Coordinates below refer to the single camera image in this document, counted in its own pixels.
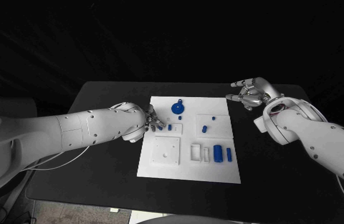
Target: small blue piece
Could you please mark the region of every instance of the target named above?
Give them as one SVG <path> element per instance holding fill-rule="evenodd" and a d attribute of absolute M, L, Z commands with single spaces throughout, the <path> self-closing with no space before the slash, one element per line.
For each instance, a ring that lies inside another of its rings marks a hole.
<path fill-rule="evenodd" d="M 181 99 L 178 99 L 176 103 L 172 104 L 172 106 L 171 106 L 171 112 L 174 114 L 181 114 L 184 111 L 184 105 L 181 103 L 182 103 L 182 101 L 181 101 Z"/>
<path fill-rule="evenodd" d="M 231 162 L 231 151 L 230 151 L 230 148 L 227 148 L 227 161 Z"/>
<path fill-rule="evenodd" d="M 214 145 L 212 146 L 212 161 L 215 163 L 221 163 L 223 162 L 223 158 L 221 158 L 221 146 L 220 145 Z"/>

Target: robotic hand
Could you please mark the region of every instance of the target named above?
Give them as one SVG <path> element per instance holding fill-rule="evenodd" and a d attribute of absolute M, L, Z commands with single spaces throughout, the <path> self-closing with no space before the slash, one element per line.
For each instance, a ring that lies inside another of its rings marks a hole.
<path fill-rule="evenodd" d="M 316 108 L 303 100 L 283 97 L 260 77 L 230 84 L 241 87 L 238 95 L 225 95 L 231 101 L 251 107 L 266 104 L 263 115 L 254 119 L 260 132 L 284 145 L 300 140 L 309 157 L 344 178 L 344 127 L 328 123 Z"/>
<path fill-rule="evenodd" d="M 0 117 L 0 187 L 40 158 L 119 137 L 136 142 L 151 126 L 163 127 L 152 105 L 133 103 L 38 118 Z"/>

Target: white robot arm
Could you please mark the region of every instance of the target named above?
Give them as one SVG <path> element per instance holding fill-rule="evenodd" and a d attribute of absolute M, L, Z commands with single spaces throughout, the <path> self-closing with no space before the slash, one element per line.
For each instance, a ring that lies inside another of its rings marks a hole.
<path fill-rule="evenodd" d="M 40 158 L 122 137 L 142 138 L 151 125 L 163 127 L 152 105 L 146 112 L 132 103 L 38 118 L 0 117 L 0 187 Z"/>
<path fill-rule="evenodd" d="M 309 157 L 344 178 L 344 127 L 328 123 L 306 101 L 283 97 L 263 78 L 231 83 L 235 86 L 243 86 L 240 94 L 227 95 L 228 100 L 240 101 L 248 111 L 266 104 L 254 119 L 260 132 L 267 131 L 280 145 L 299 139 Z"/>

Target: black table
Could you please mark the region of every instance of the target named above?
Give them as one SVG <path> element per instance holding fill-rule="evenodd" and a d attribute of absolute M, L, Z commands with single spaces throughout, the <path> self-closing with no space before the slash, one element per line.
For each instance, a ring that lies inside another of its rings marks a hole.
<path fill-rule="evenodd" d="M 286 97 L 307 100 L 294 85 L 274 85 Z M 228 84 L 87 82 L 70 113 L 128 101 L 146 108 L 151 96 L 224 97 Z M 282 146 L 260 133 L 248 112 L 227 101 L 241 184 L 136 177 L 142 140 L 120 138 L 89 148 L 66 166 L 37 171 L 31 199 L 261 223 L 342 223 L 344 196 L 333 174 L 307 157 L 299 141 Z M 80 150 L 41 167 L 69 161 Z"/>

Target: table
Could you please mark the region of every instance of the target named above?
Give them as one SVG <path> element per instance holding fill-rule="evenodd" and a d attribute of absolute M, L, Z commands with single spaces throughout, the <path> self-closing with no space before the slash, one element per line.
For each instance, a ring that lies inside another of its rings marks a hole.
<path fill-rule="evenodd" d="M 305 99 L 294 85 L 274 85 L 287 97 Z M 87 82 L 69 113 L 132 102 L 143 109 L 151 96 L 224 97 L 238 93 L 228 84 Z M 120 138 L 90 146 L 66 166 L 37 171 L 25 196 L 31 199 L 129 210 L 208 216 L 261 223 L 338 223 L 344 196 L 333 174 L 307 157 L 299 141 L 274 143 L 260 133 L 248 112 L 227 101 L 241 184 L 136 177 L 142 140 Z M 69 161 L 80 150 L 61 154 L 41 167 Z"/>

